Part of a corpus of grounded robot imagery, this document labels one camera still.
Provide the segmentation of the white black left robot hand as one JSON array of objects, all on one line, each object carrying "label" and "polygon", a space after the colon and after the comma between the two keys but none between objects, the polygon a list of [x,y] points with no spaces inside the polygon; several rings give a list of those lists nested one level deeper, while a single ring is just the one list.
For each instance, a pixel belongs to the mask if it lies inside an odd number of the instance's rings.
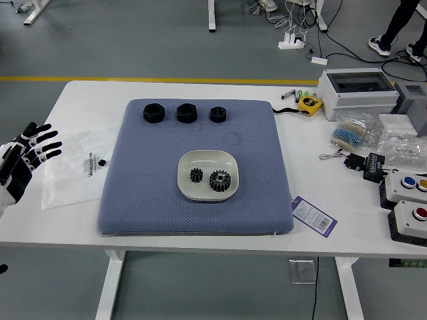
[{"label": "white black left robot hand", "polygon": [[60,141],[40,145],[57,134],[48,123],[38,126],[30,122],[22,133],[1,146],[1,213],[21,200],[36,168],[61,154]]}]

